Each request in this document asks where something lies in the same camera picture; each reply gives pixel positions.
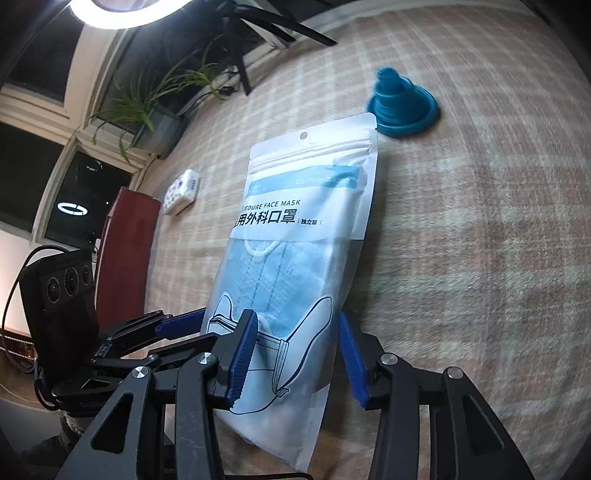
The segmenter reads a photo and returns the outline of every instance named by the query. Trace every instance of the camera lens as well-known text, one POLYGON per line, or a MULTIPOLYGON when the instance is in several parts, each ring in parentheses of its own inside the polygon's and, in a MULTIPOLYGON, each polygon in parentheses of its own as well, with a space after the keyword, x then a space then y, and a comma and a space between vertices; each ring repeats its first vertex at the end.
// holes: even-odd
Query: camera lens
POLYGON ((66 284, 66 291, 70 295, 74 295, 78 291, 78 273, 73 268, 68 268, 66 270, 66 275, 64 276, 64 283, 66 284))
POLYGON ((47 297, 53 303, 60 299, 60 283, 55 277, 51 277, 47 282, 47 297))
POLYGON ((88 285, 92 280, 92 273, 90 272, 90 267, 88 265, 84 265, 82 267, 82 283, 84 285, 88 285))

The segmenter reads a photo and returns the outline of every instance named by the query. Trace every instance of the white wall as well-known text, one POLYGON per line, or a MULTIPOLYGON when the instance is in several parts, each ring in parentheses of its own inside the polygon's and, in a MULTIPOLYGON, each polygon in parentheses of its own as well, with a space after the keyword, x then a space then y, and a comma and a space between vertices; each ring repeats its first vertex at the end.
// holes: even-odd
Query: white wall
MULTIPOLYGON (((8 294, 22 267, 22 263, 32 249, 29 240, 0 229, 0 315, 4 312, 8 294)), ((50 250, 40 252, 31 261, 56 253, 58 252, 50 250)), ((28 333, 29 331, 18 287, 12 296, 12 302, 8 309, 6 327, 17 332, 28 333)))

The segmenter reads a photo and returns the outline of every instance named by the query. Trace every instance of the metal screw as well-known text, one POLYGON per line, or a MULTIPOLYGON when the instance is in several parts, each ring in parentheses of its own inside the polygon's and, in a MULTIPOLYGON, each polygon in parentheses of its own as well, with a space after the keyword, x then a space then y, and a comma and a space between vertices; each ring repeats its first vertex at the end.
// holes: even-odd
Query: metal screw
POLYGON ((393 353, 385 353, 379 358, 379 361, 384 365, 396 365, 398 357, 393 353))
POLYGON ((459 367, 450 367, 447 369, 447 376, 456 380, 461 379, 464 376, 464 372, 459 367))
POLYGON ((148 375, 148 373, 150 373, 150 369, 148 367, 135 367, 131 371, 131 375, 134 378, 144 378, 146 375, 148 375))
POLYGON ((203 352, 197 355, 197 362, 202 365, 209 365, 216 360, 216 356, 211 352, 203 352))

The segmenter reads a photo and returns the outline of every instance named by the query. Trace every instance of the potted plant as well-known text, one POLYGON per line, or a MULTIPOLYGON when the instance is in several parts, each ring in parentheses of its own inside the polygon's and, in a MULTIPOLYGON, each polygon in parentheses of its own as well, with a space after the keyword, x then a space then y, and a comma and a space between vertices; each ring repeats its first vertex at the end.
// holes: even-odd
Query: potted plant
POLYGON ((206 63, 207 54, 216 37, 203 52, 200 67, 197 70, 181 69, 181 65, 196 52, 192 52, 166 73, 166 75, 154 87, 150 87, 149 82, 144 78, 144 72, 141 71, 137 78, 132 79, 127 86, 123 88, 117 81, 115 74, 114 84, 117 95, 113 100, 113 106, 110 108, 93 113, 90 118, 100 118, 102 122, 96 128, 93 136, 93 142, 96 143, 98 131, 107 123, 117 123, 125 125, 122 127, 119 136, 119 153, 129 162, 127 156, 128 148, 140 148, 158 155, 160 158, 166 158, 176 146, 187 128, 187 116, 198 105, 198 101, 207 95, 212 95, 217 99, 225 100, 234 91, 232 87, 214 87, 214 80, 223 73, 223 69, 217 63, 206 63), (159 103, 159 100, 166 95, 182 92, 189 87, 208 87, 209 90, 194 100, 193 107, 182 116, 176 115, 159 103), (131 130, 139 131, 125 148, 123 136, 131 130))

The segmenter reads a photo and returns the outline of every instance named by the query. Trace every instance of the black tripod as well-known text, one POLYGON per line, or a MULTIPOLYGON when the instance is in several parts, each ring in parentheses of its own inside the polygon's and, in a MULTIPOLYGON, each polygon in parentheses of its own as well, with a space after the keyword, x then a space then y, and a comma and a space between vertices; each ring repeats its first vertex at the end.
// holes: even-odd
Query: black tripod
POLYGON ((305 27, 304 25, 299 24, 298 22, 291 20, 286 17, 282 17, 281 15, 277 15, 275 13, 269 12, 267 10, 263 10, 261 8, 252 7, 250 5, 243 5, 237 4, 236 2, 230 0, 223 2, 218 8, 217 11, 222 14, 223 18, 223 28, 228 38, 228 46, 230 51, 230 56, 232 57, 232 61, 234 65, 238 68, 238 73, 240 75, 240 81, 244 86, 244 92, 248 95, 252 91, 251 84, 248 81, 248 75, 246 74, 246 68, 244 67, 244 61, 242 60, 242 47, 240 44, 240 39, 238 37, 238 28, 237 23, 241 20, 246 20, 258 27, 261 27, 268 32, 276 35, 286 43, 290 44, 295 42, 295 38, 289 35, 289 33, 285 32, 284 30, 280 29, 277 25, 280 25, 285 28, 289 28, 294 32, 298 32, 302 35, 305 35, 312 40, 316 40, 327 47, 331 47, 336 45, 336 42, 329 37, 325 37, 324 35, 318 33, 316 30, 312 30, 311 28, 305 27))

